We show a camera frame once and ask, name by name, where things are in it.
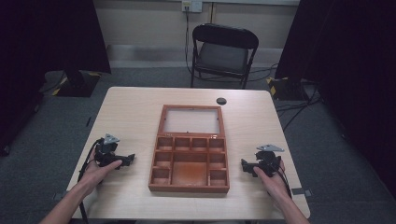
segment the tabletop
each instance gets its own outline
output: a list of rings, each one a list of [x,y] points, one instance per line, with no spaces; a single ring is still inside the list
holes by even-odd
[[[221,106],[227,141],[228,193],[159,192],[149,190],[149,173],[163,105]],[[244,173],[241,159],[255,162],[256,147],[272,144],[285,164],[291,189],[301,187],[286,138],[267,91],[113,87],[106,94],[83,148],[68,189],[92,144],[110,133],[120,139],[116,154],[135,154],[130,166],[111,172],[84,200],[88,218],[161,220],[259,220],[283,218],[273,207],[258,177]],[[293,200],[306,217],[303,194]],[[81,218],[79,210],[74,218]]]

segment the wooden box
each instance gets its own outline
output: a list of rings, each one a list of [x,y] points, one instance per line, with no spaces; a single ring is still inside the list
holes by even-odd
[[[227,193],[227,145],[219,106],[164,105],[151,191]]]

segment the electrical outlet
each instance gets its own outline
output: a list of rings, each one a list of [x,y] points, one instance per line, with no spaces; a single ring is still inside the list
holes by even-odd
[[[181,11],[192,11],[191,1],[181,1]]]
[[[192,1],[191,11],[192,12],[202,12],[202,2],[201,1]]]

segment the finger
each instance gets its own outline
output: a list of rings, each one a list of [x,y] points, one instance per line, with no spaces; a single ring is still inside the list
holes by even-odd
[[[282,170],[285,170],[285,163],[283,163],[282,160],[280,161],[280,164],[279,164],[279,165],[280,165],[280,167],[282,168]]]
[[[104,172],[106,174],[108,174],[110,171],[116,169],[117,167],[119,167],[121,165],[122,165],[122,160],[113,161],[109,165],[103,167],[102,169],[104,170]]]
[[[254,170],[254,172],[260,177],[260,179],[261,179],[263,182],[265,182],[265,180],[267,180],[268,178],[270,178],[270,177],[268,177],[268,175],[265,174],[265,172],[264,172],[262,169],[260,169],[260,168],[257,167],[257,166],[253,167],[253,170]]]
[[[98,166],[98,164],[96,163],[96,160],[91,160],[91,161],[89,161],[89,163],[88,163],[88,166],[87,166],[86,171],[94,170],[94,169],[97,169],[98,167],[99,167],[99,166]]]

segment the chair leg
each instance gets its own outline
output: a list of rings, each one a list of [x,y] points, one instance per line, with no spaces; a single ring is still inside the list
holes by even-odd
[[[194,87],[194,68],[191,69],[191,82],[190,82],[190,88]]]
[[[244,90],[245,87],[247,86],[248,77],[244,77],[243,81],[244,81],[244,85],[242,86],[242,90]]]

